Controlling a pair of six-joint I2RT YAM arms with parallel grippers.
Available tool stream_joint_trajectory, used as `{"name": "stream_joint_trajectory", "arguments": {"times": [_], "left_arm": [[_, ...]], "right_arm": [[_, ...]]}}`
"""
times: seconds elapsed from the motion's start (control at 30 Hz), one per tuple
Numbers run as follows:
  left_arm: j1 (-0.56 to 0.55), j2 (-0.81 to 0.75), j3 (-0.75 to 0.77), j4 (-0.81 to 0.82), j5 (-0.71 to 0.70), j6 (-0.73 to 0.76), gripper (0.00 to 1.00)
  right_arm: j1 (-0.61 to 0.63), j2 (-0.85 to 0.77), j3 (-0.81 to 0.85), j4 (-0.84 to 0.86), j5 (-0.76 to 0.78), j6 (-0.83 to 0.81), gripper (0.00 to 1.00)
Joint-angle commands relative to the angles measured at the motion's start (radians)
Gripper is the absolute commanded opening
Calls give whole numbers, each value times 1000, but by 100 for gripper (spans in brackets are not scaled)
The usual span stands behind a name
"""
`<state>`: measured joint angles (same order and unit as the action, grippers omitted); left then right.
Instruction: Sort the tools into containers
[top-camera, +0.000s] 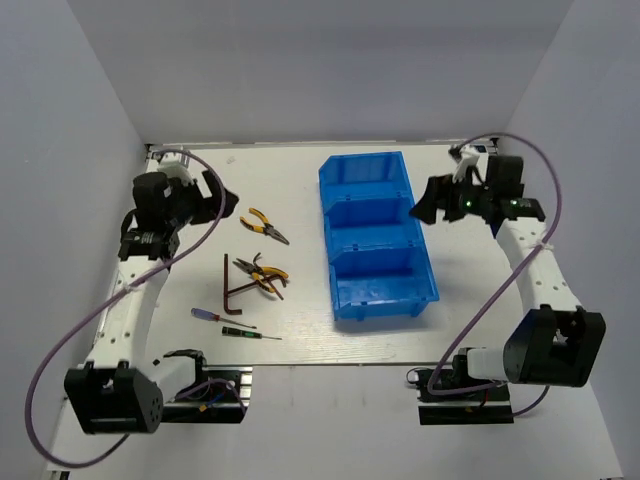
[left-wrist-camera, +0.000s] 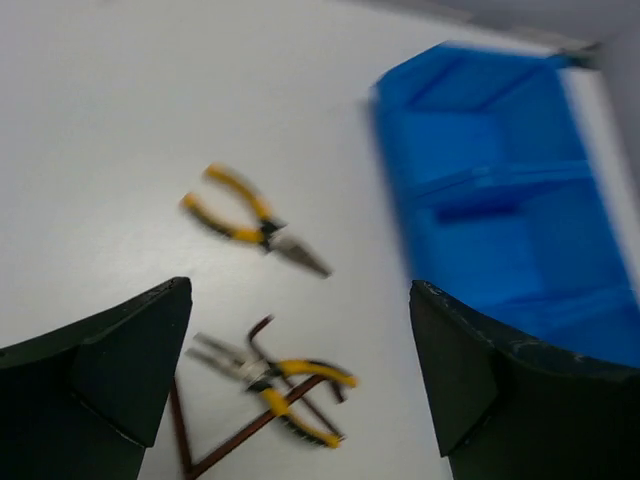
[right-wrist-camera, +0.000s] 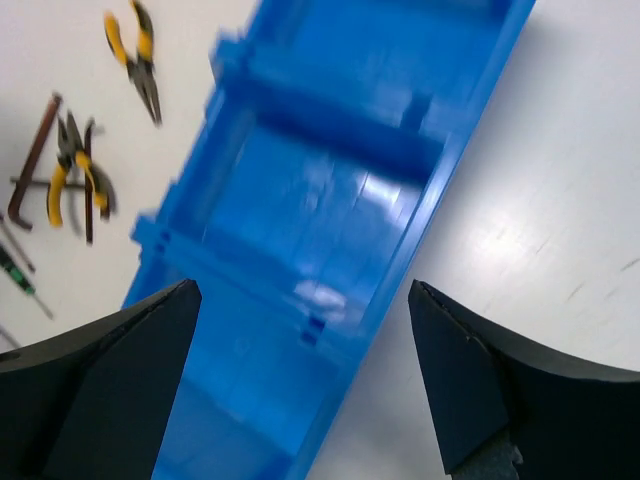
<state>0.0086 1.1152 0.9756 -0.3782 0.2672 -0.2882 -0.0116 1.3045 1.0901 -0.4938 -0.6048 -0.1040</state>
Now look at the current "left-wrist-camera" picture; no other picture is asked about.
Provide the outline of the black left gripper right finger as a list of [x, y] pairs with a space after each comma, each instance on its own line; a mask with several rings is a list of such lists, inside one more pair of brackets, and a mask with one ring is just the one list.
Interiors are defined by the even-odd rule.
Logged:
[[423, 280], [410, 319], [454, 478], [638, 477], [636, 368], [555, 347]]

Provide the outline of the large brown hex key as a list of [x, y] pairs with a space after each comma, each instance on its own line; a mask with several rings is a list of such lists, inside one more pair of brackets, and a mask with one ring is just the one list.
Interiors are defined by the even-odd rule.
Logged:
[[[293, 385], [290, 381], [286, 384], [291, 390], [286, 395], [286, 399], [292, 403], [302, 401], [312, 412], [312, 414], [332, 433], [343, 438], [343, 434], [339, 432], [337, 426], [334, 425], [329, 418], [319, 409], [319, 407], [305, 395], [314, 387], [324, 382], [319, 375], [312, 375], [298, 385]], [[260, 429], [264, 428], [268, 423], [275, 419], [275, 415], [270, 412], [263, 412], [254, 418], [243, 428], [238, 430], [234, 435], [230, 436], [223, 443], [214, 448], [208, 455], [201, 460], [194, 460], [190, 448], [188, 429], [185, 422], [184, 410], [181, 401], [179, 382], [177, 377], [173, 378], [172, 386], [169, 392], [169, 405], [171, 410], [171, 419], [176, 439], [178, 455], [181, 465], [182, 478], [186, 480], [199, 479], [203, 474], [210, 470], [214, 465], [220, 462], [224, 457], [238, 448], [242, 443], [247, 441], [251, 436], [255, 435]]]

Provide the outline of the blue plastic three-compartment bin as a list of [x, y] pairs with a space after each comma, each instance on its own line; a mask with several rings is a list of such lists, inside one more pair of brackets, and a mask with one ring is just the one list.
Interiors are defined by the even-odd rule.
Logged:
[[562, 54], [442, 43], [375, 85], [410, 274], [553, 345], [639, 363], [639, 307]]

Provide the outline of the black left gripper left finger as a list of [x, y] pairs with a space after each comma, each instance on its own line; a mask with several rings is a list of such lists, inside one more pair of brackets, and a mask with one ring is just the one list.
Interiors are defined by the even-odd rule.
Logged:
[[135, 479], [156, 440], [192, 309], [174, 277], [1, 350], [4, 479]]

